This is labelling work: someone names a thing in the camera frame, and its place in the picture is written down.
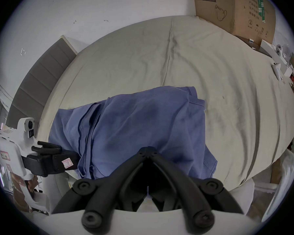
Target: cardboard box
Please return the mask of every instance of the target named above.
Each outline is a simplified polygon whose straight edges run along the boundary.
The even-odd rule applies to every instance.
[[[276,13],[268,0],[195,0],[196,15],[227,32],[272,43]]]

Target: folded clothing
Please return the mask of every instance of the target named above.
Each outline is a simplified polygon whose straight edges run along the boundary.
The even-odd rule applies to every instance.
[[[163,86],[59,109],[49,142],[79,153],[82,178],[109,176],[141,147],[153,146],[185,174],[210,178],[217,161],[205,145],[205,101],[194,87]]]

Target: white wall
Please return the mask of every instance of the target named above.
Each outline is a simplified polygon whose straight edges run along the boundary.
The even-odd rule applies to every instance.
[[[80,52],[133,23],[195,14],[194,0],[23,0],[0,36],[0,99],[8,109],[30,68],[61,35]],[[285,38],[291,39],[287,23],[278,27],[280,22],[279,32],[286,30]]]

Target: box label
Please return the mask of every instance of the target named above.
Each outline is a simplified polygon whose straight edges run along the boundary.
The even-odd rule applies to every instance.
[[[63,161],[61,161],[64,165],[64,168],[69,168],[73,165],[72,160],[70,158],[68,159],[64,159]]]
[[[12,169],[11,169],[11,166],[9,164],[7,164],[7,168],[8,168],[9,171],[13,172]]]
[[[0,151],[0,154],[2,159],[9,160],[9,161],[11,160],[8,152]]]

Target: black robotic claw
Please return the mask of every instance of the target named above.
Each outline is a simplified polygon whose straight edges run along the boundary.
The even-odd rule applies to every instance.
[[[182,208],[188,232],[194,234],[211,229],[212,209],[243,213],[219,180],[190,178],[154,147],[143,147],[110,176],[76,181],[53,214],[85,210],[84,228],[93,234],[104,234],[114,209],[137,211],[147,194],[159,211]]]

